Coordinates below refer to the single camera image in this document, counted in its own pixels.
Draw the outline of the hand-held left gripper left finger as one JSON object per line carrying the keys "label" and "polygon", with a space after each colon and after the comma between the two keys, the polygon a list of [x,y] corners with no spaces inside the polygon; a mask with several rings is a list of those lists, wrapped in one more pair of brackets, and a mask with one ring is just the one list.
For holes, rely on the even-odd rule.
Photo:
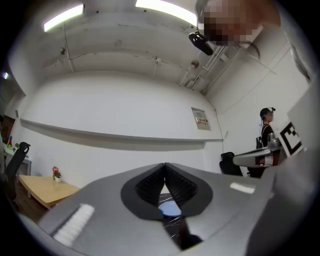
{"label": "hand-held left gripper left finger", "polygon": [[164,165],[97,179],[47,212],[39,227],[59,256],[175,256],[158,209]]}

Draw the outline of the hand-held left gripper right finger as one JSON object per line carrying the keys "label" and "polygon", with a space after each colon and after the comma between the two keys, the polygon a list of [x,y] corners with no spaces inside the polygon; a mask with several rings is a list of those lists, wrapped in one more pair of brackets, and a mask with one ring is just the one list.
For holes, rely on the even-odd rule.
{"label": "hand-held left gripper right finger", "polygon": [[181,211],[188,233],[201,241],[178,256],[246,256],[252,231],[272,194],[275,174],[266,173],[257,179],[176,163],[165,166],[198,188]]}

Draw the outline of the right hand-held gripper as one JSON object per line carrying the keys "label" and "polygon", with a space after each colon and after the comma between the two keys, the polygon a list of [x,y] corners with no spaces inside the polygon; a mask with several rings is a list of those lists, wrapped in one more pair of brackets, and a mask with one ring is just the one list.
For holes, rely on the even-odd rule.
{"label": "right hand-held gripper", "polygon": [[[280,149],[266,158],[271,166],[277,166],[301,151],[318,148],[318,95],[306,93],[287,116],[288,120],[275,132]],[[235,155],[232,162],[241,167],[263,167],[268,154],[269,148],[263,147]]]}

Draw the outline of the big blue plate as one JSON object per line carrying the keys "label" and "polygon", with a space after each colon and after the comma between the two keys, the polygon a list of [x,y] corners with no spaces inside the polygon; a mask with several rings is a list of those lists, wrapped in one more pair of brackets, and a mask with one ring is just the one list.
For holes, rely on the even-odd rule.
{"label": "big blue plate", "polygon": [[158,209],[166,217],[179,217],[182,214],[181,209],[178,207],[175,201],[166,201],[162,203]]}

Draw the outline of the black office chair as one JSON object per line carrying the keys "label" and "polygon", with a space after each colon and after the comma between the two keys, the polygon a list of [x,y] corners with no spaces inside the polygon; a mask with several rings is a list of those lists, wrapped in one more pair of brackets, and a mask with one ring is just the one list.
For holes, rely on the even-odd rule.
{"label": "black office chair", "polygon": [[233,163],[234,156],[235,154],[233,152],[225,152],[221,154],[221,161],[219,162],[221,172],[225,175],[243,177],[244,175],[240,167]]}
{"label": "black office chair", "polygon": [[4,185],[6,194],[12,201],[15,200],[17,195],[15,188],[15,176],[27,153],[29,152],[30,146],[31,145],[26,142],[21,142],[19,144],[19,148],[15,151],[4,172]]}

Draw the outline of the person's gray sweatshirt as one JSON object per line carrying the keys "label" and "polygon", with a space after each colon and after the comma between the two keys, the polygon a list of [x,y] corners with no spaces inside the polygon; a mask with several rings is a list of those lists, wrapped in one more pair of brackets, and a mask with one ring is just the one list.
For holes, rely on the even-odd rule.
{"label": "person's gray sweatshirt", "polygon": [[251,232],[245,256],[311,255],[320,228],[320,148],[275,168],[273,195]]}

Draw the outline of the potted red flower plant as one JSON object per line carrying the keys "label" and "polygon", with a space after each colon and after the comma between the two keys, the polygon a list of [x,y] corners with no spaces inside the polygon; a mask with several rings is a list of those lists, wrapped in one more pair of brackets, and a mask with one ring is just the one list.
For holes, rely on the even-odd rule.
{"label": "potted red flower plant", "polygon": [[59,168],[56,167],[56,166],[52,167],[52,177],[57,183],[61,183],[62,182],[62,175],[61,175],[61,173],[59,171]]}

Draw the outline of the light wooden desk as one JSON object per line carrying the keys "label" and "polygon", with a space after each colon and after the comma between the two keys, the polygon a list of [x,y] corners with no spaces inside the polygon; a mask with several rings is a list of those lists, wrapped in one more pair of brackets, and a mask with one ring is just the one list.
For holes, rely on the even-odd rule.
{"label": "light wooden desk", "polygon": [[52,177],[20,175],[19,182],[27,191],[28,198],[35,198],[47,209],[72,196],[80,189]]}

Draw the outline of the white ceiling pipes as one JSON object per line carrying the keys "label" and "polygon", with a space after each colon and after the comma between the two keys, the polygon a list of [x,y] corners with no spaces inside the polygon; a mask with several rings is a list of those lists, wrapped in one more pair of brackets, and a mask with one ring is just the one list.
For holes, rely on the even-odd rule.
{"label": "white ceiling pipes", "polygon": [[241,50],[240,46],[215,46],[213,55],[191,62],[179,86],[206,96]]}

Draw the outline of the long ceiling light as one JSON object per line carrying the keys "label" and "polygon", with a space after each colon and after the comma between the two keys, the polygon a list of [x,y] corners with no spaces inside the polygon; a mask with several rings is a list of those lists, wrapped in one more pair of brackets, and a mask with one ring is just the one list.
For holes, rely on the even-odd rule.
{"label": "long ceiling light", "polygon": [[85,9],[85,5],[80,4],[80,5],[77,5],[73,8],[70,8],[70,9],[56,15],[55,17],[53,17],[52,19],[50,19],[49,21],[44,23],[44,25],[43,25],[44,32],[48,32],[53,27],[59,25],[60,23],[65,22],[71,18],[82,15],[84,13],[84,9]]}
{"label": "long ceiling light", "polygon": [[178,5],[163,1],[163,0],[136,0],[137,8],[150,9],[158,12],[163,12],[168,15],[179,18],[192,26],[197,26],[197,17],[193,12],[188,11]]}

